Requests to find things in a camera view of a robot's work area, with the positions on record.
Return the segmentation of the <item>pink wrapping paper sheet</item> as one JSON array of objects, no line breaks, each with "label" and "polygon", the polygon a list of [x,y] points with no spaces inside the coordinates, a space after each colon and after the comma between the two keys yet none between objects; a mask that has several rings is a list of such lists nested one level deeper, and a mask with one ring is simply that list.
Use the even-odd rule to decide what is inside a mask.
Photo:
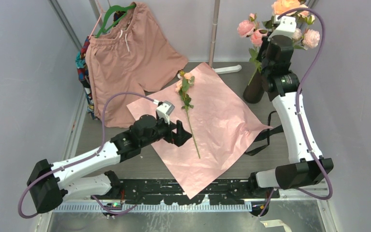
[{"label": "pink wrapping paper sheet", "polygon": [[[245,77],[238,73],[220,77],[204,62],[187,72],[195,76],[189,91],[194,108],[189,115],[201,159],[192,138],[181,147],[159,141],[129,161],[127,173],[131,178],[173,178],[183,194],[193,198],[242,157],[267,123],[265,114],[241,98],[238,86],[245,85]],[[171,120],[181,120],[190,130],[175,87],[172,84],[152,96],[173,103]]]}]

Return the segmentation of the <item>peach rose bud stem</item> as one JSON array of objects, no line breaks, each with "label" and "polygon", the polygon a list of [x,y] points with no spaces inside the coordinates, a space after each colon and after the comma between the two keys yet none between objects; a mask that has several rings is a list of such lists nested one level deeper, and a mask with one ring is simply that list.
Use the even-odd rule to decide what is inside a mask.
[{"label": "peach rose bud stem", "polygon": [[191,104],[192,98],[190,97],[188,92],[195,85],[195,76],[191,74],[190,72],[189,73],[185,72],[184,70],[180,70],[178,72],[178,76],[179,76],[180,81],[176,84],[175,91],[177,92],[177,94],[179,95],[183,103],[182,109],[185,111],[185,114],[186,114],[190,133],[192,134],[192,139],[193,139],[193,143],[194,143],[198,158],[201,159],[200,151],[199,151],[197,141],[194,136],[193,128],[192,128],[191,121],[190,121],[190,115],[189,115],[189,111],[190,109],[194,108],[194,105]]}]

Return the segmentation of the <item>black ribbon gold lettering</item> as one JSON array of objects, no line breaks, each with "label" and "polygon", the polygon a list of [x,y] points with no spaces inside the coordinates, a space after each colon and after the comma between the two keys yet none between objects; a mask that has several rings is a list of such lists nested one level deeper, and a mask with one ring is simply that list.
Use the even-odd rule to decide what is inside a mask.
[{"label": "black ribbon gold lettering", "polygon": [[258,136],[255,138],[254,142],[267,140],[267,144],[263,145],[263,146],[260,146],[260,147],[257,147],[255,149],[252,149],[250,151],[245,151],[244,154],[249,155],[249,156],[254,156],[254,155],[258,154],[259,152],[261,152],[262,150],[264,150],[265,148],[267,148],[270,145],[270,137],[272,135],[283,133],[283,132],[284,132],[284,129],[283,129],[282,124],[275,127],[275,128],[272,128],[272,129],[263,130],[262,132],[260,132],[258,134]]}]

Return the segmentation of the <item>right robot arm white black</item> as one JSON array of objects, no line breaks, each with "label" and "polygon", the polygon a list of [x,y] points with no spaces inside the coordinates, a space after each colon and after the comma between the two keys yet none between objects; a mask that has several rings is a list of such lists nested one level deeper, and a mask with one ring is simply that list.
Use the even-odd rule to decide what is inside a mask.
[{"label": "right robot arm white black", "polygon": [[312,186],[325,179],[334,164],[325,159],[318,148],[303,108],[298,76],[289,68],[294,52],[291,38],[265,36],[254,60],[260,63],[243,97],[249,103],[258,103],[266,93],[281,125],[261,132],[256,140],[269,140],[270,136],[284,133],[289,154],[289,164],[267,171],[251,173],[248,187],[251,190],[281,188],[298,189]]}]

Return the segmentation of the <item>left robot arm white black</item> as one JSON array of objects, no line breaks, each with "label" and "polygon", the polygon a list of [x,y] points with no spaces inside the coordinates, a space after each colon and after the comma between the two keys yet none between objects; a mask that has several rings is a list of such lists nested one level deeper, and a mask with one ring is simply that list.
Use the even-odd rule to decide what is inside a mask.
[{"label": "left robot arm white black", "polygon": [[80,156],[50,164],[37,162],[27,181],[38,214],[58,207],[71,191],[66,186],[98,169],[121,163],[138,154],[154,142],[164,140],[177,147],[192,138],[180,120],[175,124],[163,118],[143,115],[128,130],[104,142],[99,148]]}]

